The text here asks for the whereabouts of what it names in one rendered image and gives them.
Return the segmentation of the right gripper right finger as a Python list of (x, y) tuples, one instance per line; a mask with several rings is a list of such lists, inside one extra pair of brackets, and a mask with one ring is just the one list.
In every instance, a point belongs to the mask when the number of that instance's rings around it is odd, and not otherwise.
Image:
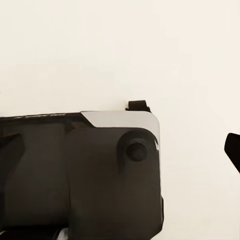
[(240, 173), (240, 135), (228, 133), (224, 145), (224, 152)]

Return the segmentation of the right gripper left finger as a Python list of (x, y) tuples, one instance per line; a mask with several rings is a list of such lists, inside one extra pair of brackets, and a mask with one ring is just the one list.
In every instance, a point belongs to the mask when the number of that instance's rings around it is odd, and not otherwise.
[(0, 138), (0, 193), (26, 152), (22, 133)]

